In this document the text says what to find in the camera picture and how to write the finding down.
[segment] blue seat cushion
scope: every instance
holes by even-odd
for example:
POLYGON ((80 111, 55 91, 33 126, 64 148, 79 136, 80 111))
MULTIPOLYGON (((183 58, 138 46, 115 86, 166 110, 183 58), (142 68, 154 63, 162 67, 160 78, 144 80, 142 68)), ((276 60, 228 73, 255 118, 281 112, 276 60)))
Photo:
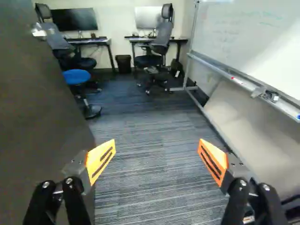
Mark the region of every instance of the blue seat cushion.
POLYGON ((62 73, 68 85, 78 85, 90 79, 90 73, 82 69, 71 69, 62 73))
POLYGON ((160 65, 162 63, 159 55, 142 55, 135 57, 135 63, 140 68, 160 65))

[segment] whiteboard marker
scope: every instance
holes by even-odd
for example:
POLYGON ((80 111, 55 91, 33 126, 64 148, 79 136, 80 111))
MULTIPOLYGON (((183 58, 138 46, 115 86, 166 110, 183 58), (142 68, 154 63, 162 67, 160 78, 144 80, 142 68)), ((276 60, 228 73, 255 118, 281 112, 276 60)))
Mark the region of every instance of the whiteboard marker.
POLYGON ((232 79, 233 81, 235 81, 236 83, 238 83, 238 84, 243 84, 242 81, 236 79, 234 76, 232 76, 231 79, 232 79))

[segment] black desk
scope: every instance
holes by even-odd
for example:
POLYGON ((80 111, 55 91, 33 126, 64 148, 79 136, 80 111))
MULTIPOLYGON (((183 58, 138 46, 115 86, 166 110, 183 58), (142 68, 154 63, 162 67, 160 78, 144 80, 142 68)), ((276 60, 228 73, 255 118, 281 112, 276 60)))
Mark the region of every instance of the black desk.
POLYGON ((79 40, 79 39, 67 39, 67 41, 71 44, 71 45, 74 45, 74 46, 79 46, 79 52, 81 54, 81 49, 80 49, 80 46, 82 45, 97 45, 97 46, 106 46, 107 47, 107 50, 108 50, 108 55, 109 55, 109 59, 110 59, 110 62, 111 62, 111 65, 112 65, 112 71, 114 73, 116 73, 116 68, 114 66, 114 62, 113 62, 113 54, 112 54, 112 50, 111 50, 111 43, 112 43, 112 40, 111 39, 86 39, 86 38, 83 38, 82 40, 79 40))
MULTIPOLYGON (((135 58, 135 44, 136 43, 149 43, 152 42, 154 39, 152 38, 146 38, 146 37, 129 37, 126 38, 128 41, 130 41, 132 46, 132 56, 135 58)), ((180 57, 180 50, 182 44, 186 44, 188 42, 188 39, 186 38, 174 38, 170 39, 170 43, 176 43, 177 44, 177 54, 176 54, 176 60, 179 61, 180 57)))

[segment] whiteboard tray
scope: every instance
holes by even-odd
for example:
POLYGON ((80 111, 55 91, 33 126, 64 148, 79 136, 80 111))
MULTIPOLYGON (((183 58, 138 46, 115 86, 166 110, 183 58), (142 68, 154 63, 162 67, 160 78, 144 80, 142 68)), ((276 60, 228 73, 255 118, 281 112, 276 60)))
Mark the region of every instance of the whiteboard tray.
MULTIPOLYGON (((251 81, 247 78, 245 78, 242 75, 239 75, 237 73, 230 73, 228 71, 231 71, 229 67, 226 66, 217 66, 209 62, 207 59, 200 58, 199 55, 193 54, 193 52, 190 52, 187 54, 188 57, 194 59, 197 62, 200 62, 201 64, 207 66, 208 68, 214 70, 218 74, 222 75, 224 78, 228 79, 229 81, 235 83, 236 85, 246 89, 247 91, 253 93, 257 88, 263 87, 263 85, 251 81)), ((291 119, 293 119, 295 122, 300 123, 300 106, 296 105, 288 100, 284 99, 283 95, 280 95, 280 98, 277 102, 273 103, 272 101, 263 98, 261 96, 258 96, 257 98, 260 98, 264 102, 270 104, 277 110, 281 111, 291 119)))

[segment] computer monitor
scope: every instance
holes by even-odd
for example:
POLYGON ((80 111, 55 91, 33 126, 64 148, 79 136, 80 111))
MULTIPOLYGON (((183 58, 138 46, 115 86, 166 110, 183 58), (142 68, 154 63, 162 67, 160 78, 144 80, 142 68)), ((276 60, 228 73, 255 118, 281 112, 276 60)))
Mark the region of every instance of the computer monitor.
POLYGON ((51 14, 60 31, 98 30, 93 8, 54 9, 51 14))
POLYGON ((164 19, 161 16, 161 6, 135 7, 135 23, 137 29, 154 29, 164 19))

